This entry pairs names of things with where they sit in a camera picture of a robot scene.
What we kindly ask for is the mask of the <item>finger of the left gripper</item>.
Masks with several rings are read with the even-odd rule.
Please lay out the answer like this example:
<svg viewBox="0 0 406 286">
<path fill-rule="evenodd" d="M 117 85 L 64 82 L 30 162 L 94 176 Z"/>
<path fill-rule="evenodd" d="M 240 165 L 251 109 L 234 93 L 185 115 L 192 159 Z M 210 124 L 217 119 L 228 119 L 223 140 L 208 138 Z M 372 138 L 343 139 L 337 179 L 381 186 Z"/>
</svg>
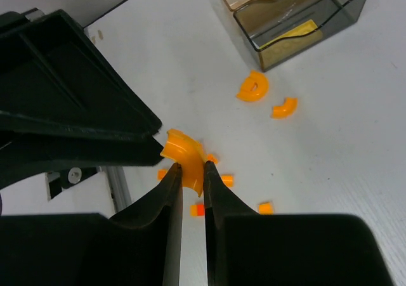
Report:
<svg viewBox="0 0 406 286">
<path fill-rule="evenodd" d="M 1 15 L 1 187 L 73 167 L 154 166 L 160 119 L 63 10 Z"/>
</svg>

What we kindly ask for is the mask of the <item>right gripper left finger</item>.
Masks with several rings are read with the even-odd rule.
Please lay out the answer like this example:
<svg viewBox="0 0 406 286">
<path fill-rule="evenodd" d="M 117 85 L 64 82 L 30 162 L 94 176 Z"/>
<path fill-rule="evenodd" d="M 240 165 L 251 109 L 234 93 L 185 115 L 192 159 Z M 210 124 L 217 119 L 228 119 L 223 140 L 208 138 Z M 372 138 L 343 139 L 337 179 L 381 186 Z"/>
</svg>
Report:
<svg viewBox="0 0 406 286">
<path fill-rule="evenodd" d="M 110 218 L 114 285 L 179 284 L 181 177 L 181 166 L 173 164 L 155 188 Z"/>
</svg>

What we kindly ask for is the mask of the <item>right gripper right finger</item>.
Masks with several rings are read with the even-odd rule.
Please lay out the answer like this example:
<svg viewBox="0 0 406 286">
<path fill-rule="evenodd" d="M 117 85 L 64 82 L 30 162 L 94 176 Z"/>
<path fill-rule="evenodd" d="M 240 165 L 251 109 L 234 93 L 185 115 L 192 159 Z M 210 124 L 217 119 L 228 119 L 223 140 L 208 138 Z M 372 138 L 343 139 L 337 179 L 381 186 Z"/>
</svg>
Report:
<svg viewBox="0 0 406 286">
<path fill-rule="evenodd" d="M 204 165 L 203 191 L 207 280 L 209 285 L 219 285 L 217 276 L 224 271 L 220 259 L 226 255 L 225 250 L 220 247 L 224 219 L 228 216 L 255 215 L 256 212 L 224 184 L 215 163 L 209 160 Z"/>
</svg>

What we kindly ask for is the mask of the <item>orange curved lego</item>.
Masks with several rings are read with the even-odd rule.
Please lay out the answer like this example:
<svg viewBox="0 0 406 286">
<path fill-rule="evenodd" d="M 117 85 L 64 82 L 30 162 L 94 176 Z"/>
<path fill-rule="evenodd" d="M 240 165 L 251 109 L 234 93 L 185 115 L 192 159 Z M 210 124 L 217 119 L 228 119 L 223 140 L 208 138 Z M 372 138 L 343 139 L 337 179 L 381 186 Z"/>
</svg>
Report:
<svg viewBox="0 0 406 286">
<path fill-rule="evenodd" d="M 273 119 L 284 119 L 292 115 L 298 107 L 297 98 L 286 98 L 284 103 L 274 106 L 271 113 Z"/>
<path fill-rule="evenodd" d="M 211 162 L 213 162 L 215 164 L 218 164 L 218 162 L 219 162 L 219 160 L 213 154 L 208 154 L 207 155 L 207 161 L 211 161 Z"/>
<path fill-rule="evenodd" d="M 206 153 L 202 145 L 180 130 L 167 131 L 167 141 L 160 155 L 178 163 L 182 169 L 182 186 L 203 193 Z"/>
<path fill-rule="evenodd" d="M 225 186 L 228 188 L 233 188 L 234 187 L 234 177 L 233 175 L 222 175 L 221 180 L 224 183 Z"/>
</svg>

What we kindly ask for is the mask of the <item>orange half-round lego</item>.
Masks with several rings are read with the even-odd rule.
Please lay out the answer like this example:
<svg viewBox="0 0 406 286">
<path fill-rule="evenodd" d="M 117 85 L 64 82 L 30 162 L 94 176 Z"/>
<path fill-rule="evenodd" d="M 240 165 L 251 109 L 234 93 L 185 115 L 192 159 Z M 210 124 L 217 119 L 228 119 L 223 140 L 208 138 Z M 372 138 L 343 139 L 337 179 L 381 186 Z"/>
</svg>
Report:
<svg viewBox="0 0 406 286">
<path fill-rule="evenodd" d="M 269 81 L 261 72 L 252 70 L 246 77 L 236 94 L 236 98 L 246 102 L 262 99 L 269 90 Z"/>
</svg>

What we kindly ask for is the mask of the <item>yellow long lego plate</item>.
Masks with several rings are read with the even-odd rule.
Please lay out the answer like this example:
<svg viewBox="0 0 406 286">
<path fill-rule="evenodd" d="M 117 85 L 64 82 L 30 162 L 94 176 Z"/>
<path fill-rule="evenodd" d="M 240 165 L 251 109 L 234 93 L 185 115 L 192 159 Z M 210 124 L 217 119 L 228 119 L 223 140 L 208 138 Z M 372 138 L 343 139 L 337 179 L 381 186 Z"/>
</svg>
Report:
<svg viewBox="0 0 406 286">
<path fill-rule="evenodd" d="M 261 68 L 265 71 L 322 38 L 323 32 L 313 20 L 308 20 L 261 47 L 259 55 Z"/>
</svg>

